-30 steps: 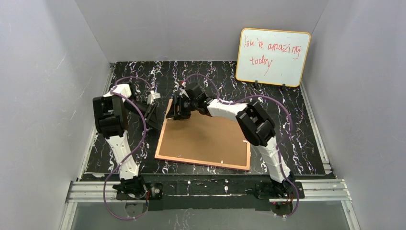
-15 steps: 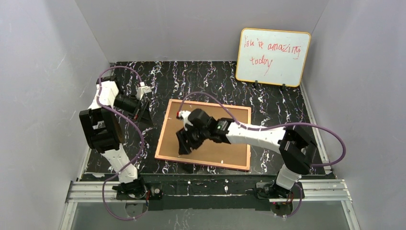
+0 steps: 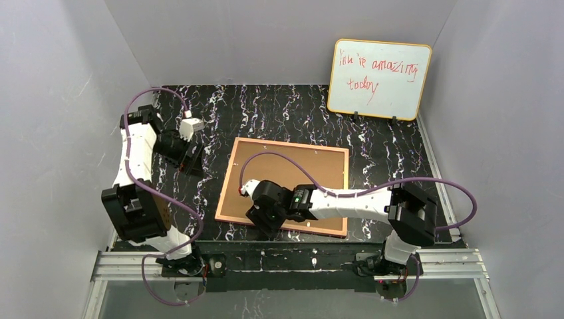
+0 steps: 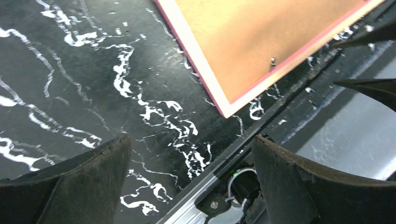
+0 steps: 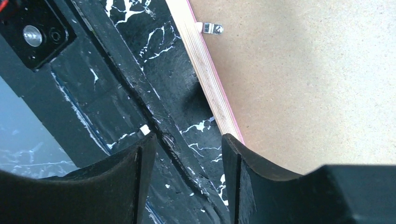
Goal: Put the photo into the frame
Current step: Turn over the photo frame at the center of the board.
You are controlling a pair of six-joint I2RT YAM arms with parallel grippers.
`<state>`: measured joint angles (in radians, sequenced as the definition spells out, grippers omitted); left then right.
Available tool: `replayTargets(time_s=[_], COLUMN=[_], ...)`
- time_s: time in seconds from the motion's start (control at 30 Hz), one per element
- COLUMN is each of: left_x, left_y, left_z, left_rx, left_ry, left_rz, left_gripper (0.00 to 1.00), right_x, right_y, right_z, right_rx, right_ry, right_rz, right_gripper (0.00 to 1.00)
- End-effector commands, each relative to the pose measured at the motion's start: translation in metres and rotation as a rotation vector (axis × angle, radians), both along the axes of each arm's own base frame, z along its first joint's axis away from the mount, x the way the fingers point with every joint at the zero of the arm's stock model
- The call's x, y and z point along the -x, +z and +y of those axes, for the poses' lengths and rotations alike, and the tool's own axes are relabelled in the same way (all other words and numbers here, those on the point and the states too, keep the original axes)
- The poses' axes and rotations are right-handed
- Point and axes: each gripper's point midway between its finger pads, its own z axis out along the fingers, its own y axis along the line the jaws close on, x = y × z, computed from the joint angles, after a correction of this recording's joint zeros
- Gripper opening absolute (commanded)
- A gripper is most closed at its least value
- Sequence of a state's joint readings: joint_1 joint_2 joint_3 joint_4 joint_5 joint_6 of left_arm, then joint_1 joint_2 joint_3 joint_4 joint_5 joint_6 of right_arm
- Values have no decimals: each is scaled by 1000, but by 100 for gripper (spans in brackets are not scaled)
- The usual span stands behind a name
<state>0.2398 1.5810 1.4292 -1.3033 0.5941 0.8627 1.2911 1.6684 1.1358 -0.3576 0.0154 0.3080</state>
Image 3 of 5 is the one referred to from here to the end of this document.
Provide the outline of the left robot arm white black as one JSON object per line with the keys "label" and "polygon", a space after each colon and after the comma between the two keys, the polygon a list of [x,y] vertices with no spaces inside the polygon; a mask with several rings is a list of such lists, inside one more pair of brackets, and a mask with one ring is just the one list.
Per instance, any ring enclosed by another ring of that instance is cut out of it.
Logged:
{"label": "left robot arm white black", "polygon": [[167,201],[156,195],[152,183],[152,160],[158,154],[180,173],[203,177],[203,144],[193,134],[202,121],[189,117],[180,129],[164,129],[153,105],[141,106],[120,119],[122,153],[117,176],[101,201],[118,237],[132,245],[154,247],[168,260],[192,253],[189,237],[172,224]]}

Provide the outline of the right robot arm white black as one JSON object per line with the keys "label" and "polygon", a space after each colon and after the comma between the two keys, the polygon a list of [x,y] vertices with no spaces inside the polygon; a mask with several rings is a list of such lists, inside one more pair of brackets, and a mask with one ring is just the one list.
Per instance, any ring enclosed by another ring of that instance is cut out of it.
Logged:
{"label": "right robot arm white black", "polygon": [[313,184],[287,189],[269,180],[250,179],[239,194],[252,201],[246,217],[268,235],[286,221],[355,218],[387,223],[392,232],[380,254],[379,263],[384,265],[405,266],[417,249],[432,246],[436,238],[436,201],[412,184],[376,191],[321,189]]}

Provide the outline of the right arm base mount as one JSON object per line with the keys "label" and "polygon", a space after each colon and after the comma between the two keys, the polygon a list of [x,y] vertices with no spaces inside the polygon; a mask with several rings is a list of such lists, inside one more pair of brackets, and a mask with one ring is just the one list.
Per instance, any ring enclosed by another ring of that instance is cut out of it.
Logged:
{"label": "right arm base mount", "polygon": [[407,265],[387,261],[380,255],[358,254],[353,262],[353,268],[359,276],[395,276],[394,283],[404,282],[409,275],[423,274],[420,260],[412,255]]}

